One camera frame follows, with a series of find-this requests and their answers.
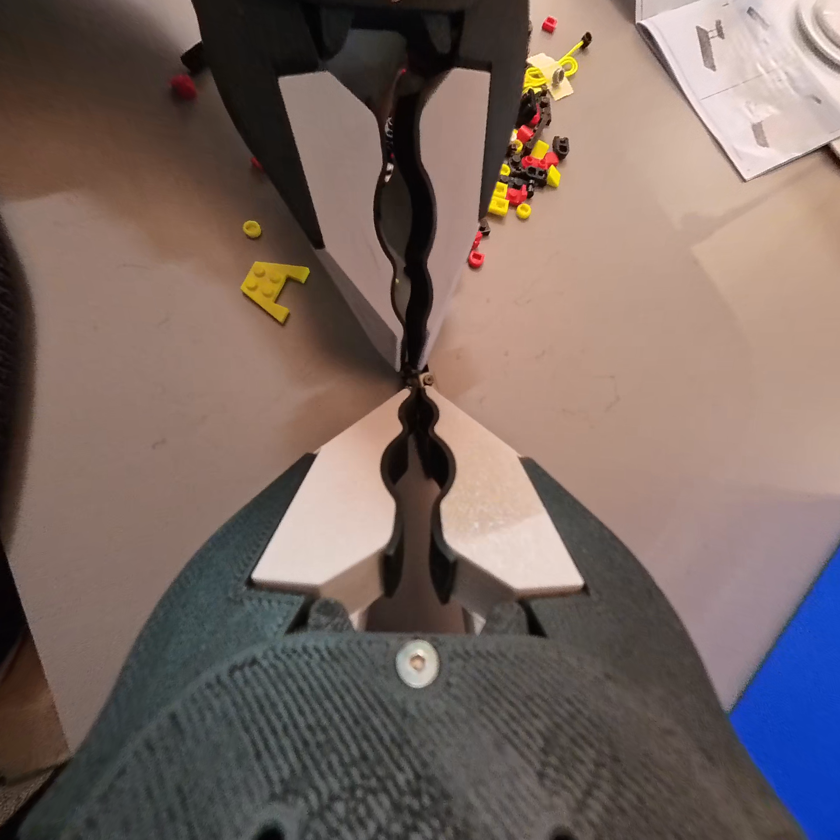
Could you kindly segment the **pile of lego pieces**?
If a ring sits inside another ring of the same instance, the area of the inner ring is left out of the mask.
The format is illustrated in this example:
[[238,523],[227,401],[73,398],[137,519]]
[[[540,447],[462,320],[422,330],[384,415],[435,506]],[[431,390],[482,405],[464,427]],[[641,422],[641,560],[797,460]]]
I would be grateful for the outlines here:
[[560,163],[570,152],[567,137],[554,135],[546,140],[550,128],[554,94],[565,92],[564,76],[559,85],[552,85],[534,66],[526,66],[516,119],[504,145],[500,123],[488,119],[485,145],[481,154],[479,198],[486,208],[479,220],[474,242],[469,250],[467,266],[477,270],[485,262],[480,250],[490,235],[491,217],[506,217],[510,211],[521,221],[532,212],[534,194],[544,187],[560,184]]

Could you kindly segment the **white document stand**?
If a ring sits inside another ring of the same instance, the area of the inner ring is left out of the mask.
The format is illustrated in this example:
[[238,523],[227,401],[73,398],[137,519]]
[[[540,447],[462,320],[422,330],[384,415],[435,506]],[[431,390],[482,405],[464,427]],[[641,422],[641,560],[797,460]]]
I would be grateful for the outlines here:
[[806,44],[839,68],[839,1],[798,1],[796,20]]

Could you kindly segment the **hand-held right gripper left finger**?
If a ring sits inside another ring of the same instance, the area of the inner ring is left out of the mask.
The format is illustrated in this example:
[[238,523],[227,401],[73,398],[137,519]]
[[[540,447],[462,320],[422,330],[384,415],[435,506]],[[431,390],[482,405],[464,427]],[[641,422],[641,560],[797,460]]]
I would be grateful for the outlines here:
[[404,517],[396,487],[411,431],[402,389],[320,447],[251,574],[273,592],[329,599],[351,624],[392,595],[403,571]]

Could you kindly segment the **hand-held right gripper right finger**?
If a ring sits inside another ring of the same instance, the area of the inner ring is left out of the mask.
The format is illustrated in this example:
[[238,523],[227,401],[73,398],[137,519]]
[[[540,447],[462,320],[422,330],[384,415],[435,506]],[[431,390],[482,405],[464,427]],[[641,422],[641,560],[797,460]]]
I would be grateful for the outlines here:
[[429,571],[469,632],[498,605],[581,593],[584,579],[519,453],[433,387],[420,389],[420,457],[437,486]]

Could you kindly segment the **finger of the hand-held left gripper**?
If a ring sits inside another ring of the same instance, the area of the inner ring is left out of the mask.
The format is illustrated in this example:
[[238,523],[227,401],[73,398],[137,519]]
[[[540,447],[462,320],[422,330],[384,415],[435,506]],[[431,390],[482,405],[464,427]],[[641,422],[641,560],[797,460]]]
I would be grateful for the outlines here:
[[395,84],[397,370],[426,365],[485,214],[490,88],[488,71],[460,67]]
[[278,86],[320,229],[318,256],[368,339],[399,371],[396,270],[375,221],[384,171],[379,124],[326,70],[280,77]]

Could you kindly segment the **yellow lego wedge plate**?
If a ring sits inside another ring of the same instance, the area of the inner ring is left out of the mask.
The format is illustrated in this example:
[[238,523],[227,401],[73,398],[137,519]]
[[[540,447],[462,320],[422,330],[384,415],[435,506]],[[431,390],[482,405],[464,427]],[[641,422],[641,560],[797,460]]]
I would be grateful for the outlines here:
[[306,283],[310,269],[258,260],[252,264],[240,290],[263,312],[279,324],[285,324],[290,310],[280,302],[280,294],[289,280]]

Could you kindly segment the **plain blue plastic bin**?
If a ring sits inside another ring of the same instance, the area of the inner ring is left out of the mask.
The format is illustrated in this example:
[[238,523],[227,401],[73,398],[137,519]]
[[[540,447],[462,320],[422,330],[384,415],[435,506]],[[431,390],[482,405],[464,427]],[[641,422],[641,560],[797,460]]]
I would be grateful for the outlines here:
[[805,835],[838,839],[838,549],[743,691],[730,721]]

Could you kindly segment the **white instruction booklet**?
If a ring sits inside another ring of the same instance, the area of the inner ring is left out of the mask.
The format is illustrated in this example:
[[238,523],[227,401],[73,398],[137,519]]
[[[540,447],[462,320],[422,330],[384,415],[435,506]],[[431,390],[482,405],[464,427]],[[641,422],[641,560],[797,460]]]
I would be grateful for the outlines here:
[[829,148],[839,69],[806,44],[798,1],[635,3],[635,22],[741,178]]

